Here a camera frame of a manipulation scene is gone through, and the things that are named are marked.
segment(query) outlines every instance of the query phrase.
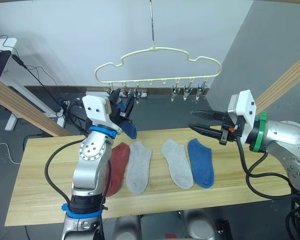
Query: blue sock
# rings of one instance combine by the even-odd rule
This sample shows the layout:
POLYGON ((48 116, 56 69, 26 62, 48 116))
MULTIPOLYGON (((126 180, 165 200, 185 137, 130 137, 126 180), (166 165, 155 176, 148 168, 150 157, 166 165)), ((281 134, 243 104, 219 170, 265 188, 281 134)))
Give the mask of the blue sock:
POLYGON ((188 142, 188 153, 194 181, 205 189, 210 188, 215 180, 211 149, 195 138, 188 142))
MULTIPOLYGON (((126 106, 122 100, 119 102, 118 105, 116 105, 116 107, 120 108, 122 112, 126 109, 126 106)), ((137 129, 133 122, 125 122, 122 124, 121 128, 125 132, 125 134, 127 134, 131 139, 137 138, 137 129)))

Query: white hanger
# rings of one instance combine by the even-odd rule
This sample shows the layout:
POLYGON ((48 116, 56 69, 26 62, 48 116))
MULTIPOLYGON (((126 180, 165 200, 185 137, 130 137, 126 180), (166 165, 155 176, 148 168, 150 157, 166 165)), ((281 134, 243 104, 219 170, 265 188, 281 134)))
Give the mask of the white hanger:
POLYGON ((114 83, 122 83, 123 85, 125 85, 126 83, 134 82, 137 85, 139 85, 139 82, 150 82, 150 85, 152 85, 153 81, 162 81, 164 84, 166 83, 167 80, 175 80, 176 83, 179 83, 180 80, 190 80, 190 82, 193 82, 194 80, 201 79, 201 78, 207 80, 208 78, 213 78, 213 77, 216 77, 216 76, 218 76, 220 74, 221 69, 222 69, 222 65, 221 65, 221 63, 218 60, 216 60, 216 59, 214 59, 212 57, 198 56, 197 58, 191 58, 190 54, 187 51, 182 50, 182 49, 172 48, 172 47, 161 47, 161 46, 156 47, 155 46, 155 34, 154 34, 154 20, 153 20, 153 14, 152 14, 152 0, 150 0, 150 13, 151 13, 151 26, 152 26, 152 47, 147 48, 147 49, 138 50, 138 51, 133 51, 133 52, 130 52, 130 53, 126 54, 126 55, 123 55, 121 57, 121 59, 120 59, 120 61, 121 61, 120 64, 114 64, 113 62, 108 62, 108 63, 105 63, 105 64, 102 64, 102 65, 98 66, 95 69, 95 71, 94 71, 94 76, 95 76, 95 79, 99 83, 110 84, 110 85, 113 85, 114 83), (112 66, 114 66, 116 68, 119 68, 119 67, 121 67, 121 66, 123 66, 125 64, 124 59, 126 59, 126 58, 128 58, 128 57, 130 57, 132 55, 140 54, 140 53, 145 53, 145 52, 155 52, 155 51, 160 51, 160 50, 167 50, 167 51, 174 51, 174 52, 183 53, 183 54, 186 55, 187 60, 190 61, 190 62, 196 62, 199 59, 206 59, 206 60, 209 60, 209 61, 213 61, 213 62, 217 63, 218 66, 219 66, 218 72, 215 73, 215 74, 213 74, 213 75, 204 75, 204 76, 150 78, 150 79, 135 79, 135 80, 101 81, 98 78, 98 71, 100 69, 108 66, 108 65, 112 65, 112 66))

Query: green ring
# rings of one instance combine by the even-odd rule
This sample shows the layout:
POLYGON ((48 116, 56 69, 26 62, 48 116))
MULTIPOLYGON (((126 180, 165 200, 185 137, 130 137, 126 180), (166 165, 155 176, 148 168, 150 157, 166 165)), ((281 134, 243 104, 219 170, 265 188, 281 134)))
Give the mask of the green ring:
POLYGON ((266 121, 267 121, 267 112, 262 111, 259 117, 259 132, 258 132, 258 136, 256 137, 254 148, 252 150, 253 152, 257 153, 261 147, 262 139, 264 137, 264 132, 266 128, 266 121))

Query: blue ring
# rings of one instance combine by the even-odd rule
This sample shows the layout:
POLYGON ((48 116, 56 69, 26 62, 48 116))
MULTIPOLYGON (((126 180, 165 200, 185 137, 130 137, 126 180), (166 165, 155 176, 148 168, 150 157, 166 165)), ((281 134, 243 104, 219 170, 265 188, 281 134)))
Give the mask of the blue ring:
POLYGON ((69 210, 68 204, 66 203, 62 205, 61 209, 62 211, 66 211, 66 214, 72 219, 90 219, 90 218, 98 217, 102 214, 102 210, 92 212, 92 213, 87 213, 87 214, 76 214, 69 210))
POLYGON ((117 136, 117 132, 116 131, 110 131, 108 129, 105 129, 103 127, 99 127, 99 126, 91 126, 89 128, 89 130, 91 131, 98 131, 98 132, 101 132, 101 133, 104 133, 104 134, 107 134, 109 135, 111 138, 115 139, 116 136, 117 136))

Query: floor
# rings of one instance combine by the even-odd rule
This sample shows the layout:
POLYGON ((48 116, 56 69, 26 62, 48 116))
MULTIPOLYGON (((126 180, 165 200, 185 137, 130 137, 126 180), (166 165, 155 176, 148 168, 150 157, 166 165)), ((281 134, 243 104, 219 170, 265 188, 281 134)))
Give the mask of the floor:
MULTIPOLYGON (((36 95, 54 108, 54 103, 47 94, 36 95)), ((73 101, 77 97, 83 97, 84 93, 59 95, 58 97, 73 101)), ((190 111, 206 108, 209 108, 209 105, 204 99, 194 103, 190 99, 183 101, 182 97, 179 97, 171 103, 170 96, 150 95, 147 99, 143 98, 139 105, 135 105, 131 119, 139 131, 186 128, 187 123, 201 122, 199 118, 190 115, 190 111)), ((85 113, 78 108, 76 114, 84 116, 85 113)), ((40 134, 41 131, 32 124, 25 123, 23 119, 16 124, 14 131, 4 131, 9 115, 10 113, 0 106, 0 143, 7 143, 13 160, 19 162, 23 155, 24 137, 29 134, 40 134)), ((66 124, 65 128, 78 134, 72 125, 66 124)), ((18 165, 10 162, 7 149, 0 146, 0 240, 27 239, 24 226, 4 227, 18 168, 18 165)), ((235 240, 289 239, 285 229, 285 217, 290 211, 288 200, 210 207, 205 208, 204 211, 211 221, 229 220, 235 240)), ((114 222, 115 219, 104 220, 106 239, 111 239, 114 222)), ((164 239, 167 233, 177 234, 178 237, 185 234, 185 228, 175 212, 145 215, 141 219, 141 225, 144 240, 164 239)), ((27 229, 31 240, 58 240, 62 226, 61 223, 30 225, 27 229)))

